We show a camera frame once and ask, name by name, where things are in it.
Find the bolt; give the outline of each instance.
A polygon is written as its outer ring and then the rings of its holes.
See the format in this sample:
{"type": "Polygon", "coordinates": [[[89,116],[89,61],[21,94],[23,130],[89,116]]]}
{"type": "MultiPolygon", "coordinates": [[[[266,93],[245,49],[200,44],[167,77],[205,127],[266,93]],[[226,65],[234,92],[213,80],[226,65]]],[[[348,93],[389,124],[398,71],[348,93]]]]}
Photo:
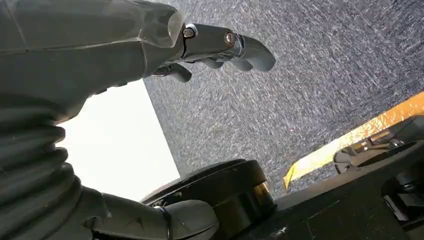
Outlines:
{"type": "Polygon", "coordinates": [[[225,43],[232,46],[236,42],[236,35],[233,32],[225,34],[225,43]]]}
{"type": "Polygon", "coordinates": [[[184,36],[184,38],[190,39],[190,38],[193,38],[195,36],[195,31],[188,27],[188,28],[185,28],[182,31],[182,35],[184,36]]]}

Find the gray carpet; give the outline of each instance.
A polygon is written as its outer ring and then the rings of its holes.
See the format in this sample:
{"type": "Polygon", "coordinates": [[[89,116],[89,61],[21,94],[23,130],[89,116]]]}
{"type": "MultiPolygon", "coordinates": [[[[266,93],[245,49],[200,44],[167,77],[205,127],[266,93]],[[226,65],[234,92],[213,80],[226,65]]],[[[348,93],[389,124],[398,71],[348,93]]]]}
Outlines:
{"type": "MultiPolygon", "coordinates": [[[[161,2],[257,38],[277,59],[267,73],[198,64],[186,84],[145,80],[181,174],[256,159],[281,196],[293,162],[424,90],[424,1],[161,2]]],[[[334,174],[326,166],[294,189],[334,174]]]]}

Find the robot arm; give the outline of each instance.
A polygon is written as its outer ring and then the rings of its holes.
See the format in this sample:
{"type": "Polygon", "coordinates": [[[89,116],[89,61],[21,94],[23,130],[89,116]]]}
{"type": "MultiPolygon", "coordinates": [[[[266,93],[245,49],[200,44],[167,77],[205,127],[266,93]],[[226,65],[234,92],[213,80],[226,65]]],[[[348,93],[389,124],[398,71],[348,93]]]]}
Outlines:
{"type": "Polygon", "coordinates": [[[230,61],[243,71],[275,63],[253,38],[182,20],[141,0],[0,0],[0,239],[213,235],[218,220],[206,203],[155,209],[101,194],[81,185],[55,145],[65,137],[56,124],[107,88],[150,75],[186,82],[179,62],[230,61]]]}

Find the metal ring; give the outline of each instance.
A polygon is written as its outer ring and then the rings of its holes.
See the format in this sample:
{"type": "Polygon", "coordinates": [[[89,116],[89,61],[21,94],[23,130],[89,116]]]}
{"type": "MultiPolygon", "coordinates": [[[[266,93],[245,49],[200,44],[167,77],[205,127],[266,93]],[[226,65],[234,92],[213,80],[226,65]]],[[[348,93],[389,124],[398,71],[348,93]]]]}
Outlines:
{"type": "Polygon", "coordinates": [[[171,214],[164,207],[155,206],[154,208],[162,211],[163,218],[165,218],[166,227],[168,228],[168,240],[174,240],[171,214]]]}

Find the yellow strip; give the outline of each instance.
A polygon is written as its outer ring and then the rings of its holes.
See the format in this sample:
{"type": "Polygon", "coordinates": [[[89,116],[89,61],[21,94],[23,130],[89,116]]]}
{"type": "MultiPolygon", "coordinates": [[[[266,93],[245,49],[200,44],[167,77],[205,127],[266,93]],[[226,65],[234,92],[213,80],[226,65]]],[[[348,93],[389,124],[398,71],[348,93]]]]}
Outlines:
{"type": "Polygon", "coordinates": [[[389,128],[413,115],[424,113],[424,92],[421,92],[385,113],[371,119],[362,126],[333,140],[329,144],[312,152],[295,162],[283,177],[284,187],[287,190],[290,181],[298,179],[311,171],[333,161],[334,154],[347,146],[389,128]]]}

